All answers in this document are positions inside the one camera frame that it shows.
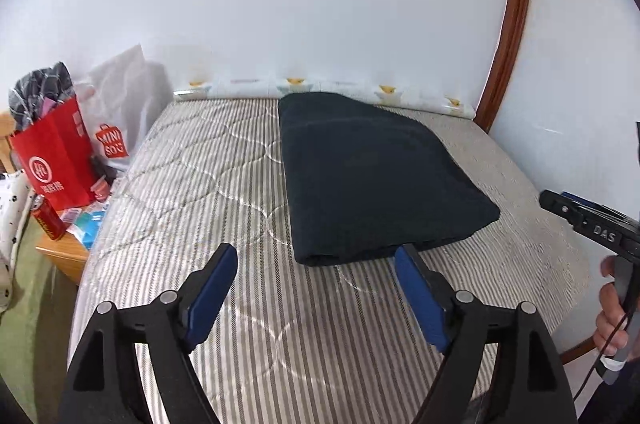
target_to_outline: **can top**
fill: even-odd
[[[31,211],[35,211],[44,203],[44,195],[37,195],[33,199],[33,205],[31,206]]]

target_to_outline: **folded dark garment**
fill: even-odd
[[[278,103],[296,261],[331,265],[438,247],[500,209],[421,123],[324,92]]]

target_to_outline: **black cable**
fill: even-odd
[[[610,333],[609,337],[607,338],[607,341],[605,341],[604,346],[602,347],[602,349],[600,350],[600,353],[598,354],[598,357],[596,357],[596,360],[593,361],[593,364],[591,365],[591,368],[589,369],[589,373],[586,375],[586,377],[584,378],[584,381],[582,382],[582,385],[580,388],[578,388],[578,391],[575,392],[574,395],[574,402],[576,401],[576,399],[578,399],[578,397],[580,397],[580,394],[582,393],[582,390],[584,390],[584,387],[587,386],[587,382],[589,381],[589,378],[591,377],[591,374],[593,373],[593,371],[596,369],[596,365],[598,364],[598,361],[602,358],[602,356],[604,355],[604,351],[607,349],[607,346],[609,346],[609,343],[611,342],[611,340],[613,339],[613,336],[616,335],[616,332],[618,330],[620,330],[620,327],[622,326],[622,323],[624,323],[625,321],[627,321],[630,317],[631,314],[633,314],[634,312],[636,312],[636,308],[632,308],[627,314],[625,314],[625,317],[623,317],[620,322],[616,325],[616,327],[613,329],[612,333]]]

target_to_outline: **green bed sheet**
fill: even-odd
[[[18,250],[12,303],[0,318],[0,375],[34,424],[53,424],[78,289],[36,250],[42,234],[29,220]]]

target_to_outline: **person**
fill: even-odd
[[[604,277],[614,275],[614,257],[605,258],[600,264]],[[610,334],[625,316],[613,283],[607,283],[600,289],[602,310],[596,317],[596,330],[593,342],[602,351]],[[628,343],[629,335],[618,330],[604,350],[612,356]],[[612,386],[601,383],[588,401],[578,419],[579,424],[637,424],[640,414],[640,337],[636,339],[629,353],[625,367]]]
[[[612,277],[614,275],[613,261],[614,257],[609,256],[600,264],[600,272],[604,277]],[[620,300],[613,283],[607,283],[600,289],[600,306],[602,310],[596,317],[596,330],[593,333],[593,342],[598,350],[602,350],[613,329],[620,322],[620,319],[625,316],[625,311],[620,306]],[[607,345],[604,355],[612,356],[620,348],[624,348],[628,340],[628,334],[624,330],[618,330],[609,345]],[[640,357],[640,336],[634,343],[628,360],[634,360],[638,357]]]

